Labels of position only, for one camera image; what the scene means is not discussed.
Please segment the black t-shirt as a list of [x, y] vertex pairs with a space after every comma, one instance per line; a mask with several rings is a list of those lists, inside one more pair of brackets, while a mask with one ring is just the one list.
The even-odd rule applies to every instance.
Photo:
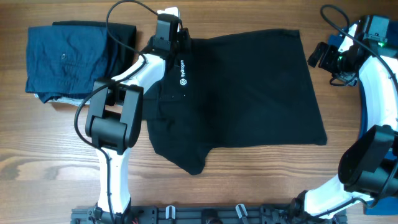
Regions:
[[219, 147], [327, 142], [298, 30], [193, 39], [142, 117], [154, 151], [191, 175]]

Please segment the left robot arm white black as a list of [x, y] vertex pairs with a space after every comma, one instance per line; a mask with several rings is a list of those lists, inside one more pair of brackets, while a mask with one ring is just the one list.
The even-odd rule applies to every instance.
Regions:
[[99, 157], [101, 192], [94, 207], [72, 211], [72, 223], [137, 223], [131, 210], [128, 165], [141, 131], [143, 96], [164, 77], [189, 41], [177, 7], [156, 15], [155, 35], [137, 62], [109, 80], [95, 81], [85, 132]]

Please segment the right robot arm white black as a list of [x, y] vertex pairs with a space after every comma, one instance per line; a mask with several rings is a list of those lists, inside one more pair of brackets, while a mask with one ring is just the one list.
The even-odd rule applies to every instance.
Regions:
[[302, 192], [287, 210], [299, 223], [322, 222], [361, 202], [372, 209], [397, 196], [397, 49], [385, 40], [355, 40], [345, 51], [320, 42], [308, 59], [350, 84], [361, 82], [366, 104], [365, 132], [343, 154], [338, 174], [317, 189]]

